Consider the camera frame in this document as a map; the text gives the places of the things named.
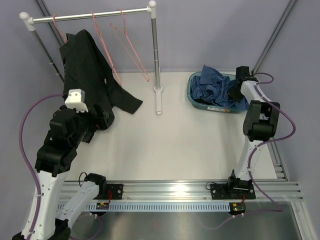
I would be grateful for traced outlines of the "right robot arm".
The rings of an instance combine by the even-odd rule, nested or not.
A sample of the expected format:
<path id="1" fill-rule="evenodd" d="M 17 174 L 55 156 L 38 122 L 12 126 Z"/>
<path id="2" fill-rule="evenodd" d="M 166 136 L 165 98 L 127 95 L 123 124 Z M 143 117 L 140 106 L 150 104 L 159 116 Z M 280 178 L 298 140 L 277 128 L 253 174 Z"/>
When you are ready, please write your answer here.
<path id="1" fill-rule="evenodd" d="M 266 97 L 259 87 L 261 82 L 250 74 L 248 66 L 236 68 L 235 80 L 229 96 L 234 100 L 244 97 L 249 103 L 242 128 L 245 142 L 236 168 L 220 189 L 221 197 L 223 200 L 253 200 L 256 198 L 253 171 L 264 144 L 276 134 L 281 105 Z"/>

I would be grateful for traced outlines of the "blue checked shirt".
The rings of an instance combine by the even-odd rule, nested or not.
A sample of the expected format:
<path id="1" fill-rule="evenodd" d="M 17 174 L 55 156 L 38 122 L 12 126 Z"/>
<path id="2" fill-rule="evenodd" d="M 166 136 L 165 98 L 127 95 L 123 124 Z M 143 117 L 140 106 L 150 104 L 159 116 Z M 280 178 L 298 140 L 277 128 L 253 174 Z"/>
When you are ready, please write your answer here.
<path id="1" fill-rule="evenodd" d="M 228 91 L 235 86 L 235 83 L 235 80 L 231 80 L 215 68 L 204 65 L 201 74 L 192 79 L 190 96 L 195 102 L 201 104 L 246 111 L 249 103 L 245 97 L 235 101 L 228 95 Z"/>

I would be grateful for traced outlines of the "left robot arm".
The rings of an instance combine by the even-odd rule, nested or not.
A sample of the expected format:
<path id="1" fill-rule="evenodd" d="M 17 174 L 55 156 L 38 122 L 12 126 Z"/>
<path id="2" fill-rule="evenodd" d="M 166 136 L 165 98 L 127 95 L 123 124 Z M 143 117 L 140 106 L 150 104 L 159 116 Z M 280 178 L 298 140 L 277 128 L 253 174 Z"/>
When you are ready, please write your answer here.
<path id="1" fill-rule="evenodd" d="M 91 114 L 61 106 L 49 122 L 50 129 L 36 154 L 31 173 L 35 194 L 24 229 L 14 240 L 67 240 L 72 227 L 93 199 L 112 199 L 104 176 L 88 174 L 77 193 L 57 213 L 60 193 L 81 142 L 89 142 L 98 129 Z"/>

